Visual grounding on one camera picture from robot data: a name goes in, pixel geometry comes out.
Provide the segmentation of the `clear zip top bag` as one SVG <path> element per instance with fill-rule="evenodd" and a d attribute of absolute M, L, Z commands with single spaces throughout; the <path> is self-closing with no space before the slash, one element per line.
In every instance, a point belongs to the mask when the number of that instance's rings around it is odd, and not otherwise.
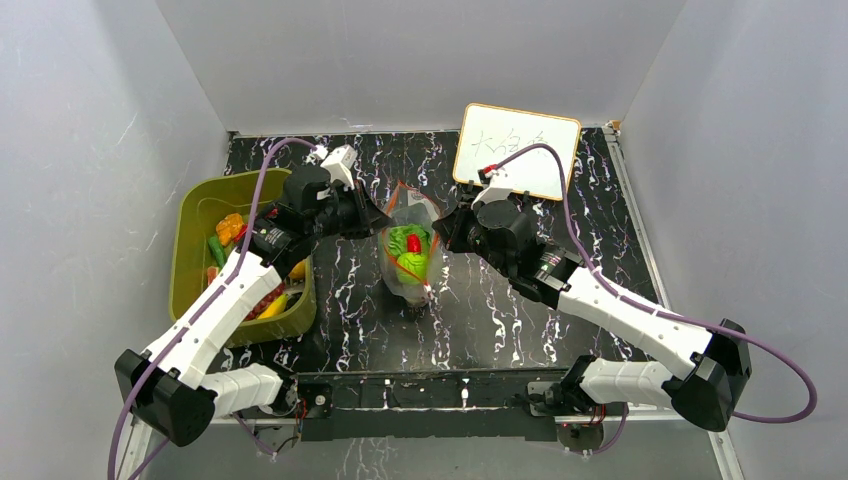
<path fill-rule="evenodd" d="M 408 305 L 423 306 L 443 265 L 440 237 L 433 229 L 441 211 L 428 196 L 400 182 L 385 213 L 391 224 L 378 236 L 382 280 Z"/>

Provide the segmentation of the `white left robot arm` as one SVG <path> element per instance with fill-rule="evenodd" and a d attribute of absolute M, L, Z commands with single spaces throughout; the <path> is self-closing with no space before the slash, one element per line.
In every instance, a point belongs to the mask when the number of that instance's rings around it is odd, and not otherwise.
<path fill-rule="evenodd" d="M 273 370 L 209 374 L 212 360 L 320 240 L 368 238 L 389 222 L 349 166 L 324 161 L 294 170 L 278 199 L 253 207 L 241 243 L 185 314 L 142 352 L 127 349 L 118 357 L 122 412 L 178 447 L 198 439 L 213 419 L 244 409 L 293 412 L 299 391 Z"/>

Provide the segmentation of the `light green round fruit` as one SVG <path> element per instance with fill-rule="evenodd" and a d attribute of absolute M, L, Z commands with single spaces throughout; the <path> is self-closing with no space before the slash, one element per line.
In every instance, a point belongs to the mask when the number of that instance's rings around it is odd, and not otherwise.
<path fill-rule="evenodd" d="M 396 259 L 396 275 L 401 284 L 421 285 L 427 282 L 429 257 L 423 253 L 406 252 Z"/>

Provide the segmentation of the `green lettuce head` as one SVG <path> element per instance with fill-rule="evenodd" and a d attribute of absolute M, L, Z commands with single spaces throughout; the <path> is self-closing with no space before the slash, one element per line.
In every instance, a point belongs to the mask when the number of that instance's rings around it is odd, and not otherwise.
<path fill-rule="evenodd" d="M 402 254 L 410 252 L 408 247 L 408 237 L 415 235 L 420 243 L 420 253 L 428 253 L 431 244 L 431 235 L 428 230 L 419 224 L 406 224 L 395 226 L 388 231 L 388 240 L 386 242 L 389 254 L 392 257 L 398 257 Z"/>

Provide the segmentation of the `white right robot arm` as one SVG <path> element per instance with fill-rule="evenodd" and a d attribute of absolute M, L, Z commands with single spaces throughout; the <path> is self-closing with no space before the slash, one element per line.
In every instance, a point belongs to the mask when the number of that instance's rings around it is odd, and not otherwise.
<path fill-rule="evenodd" d="M 656 304 L 642 311 L 615 297 L 576 254 L 539 238 L 508 200 L 478 209 L 461 204 L 433 228 L 448 251 L 478 255 L 526 299 L 582 318 L 649 355 L 646 362 L 579 357 L 559 383 L 528 385 L 535 415 L 587 414 L 627 402 L 670 408 L 707 431 L 727 428 L 751 376 L 749 351 L 737 337 L 742 327 L 726 321 L 732 333 L 714 333 L 668 320 Z"/>

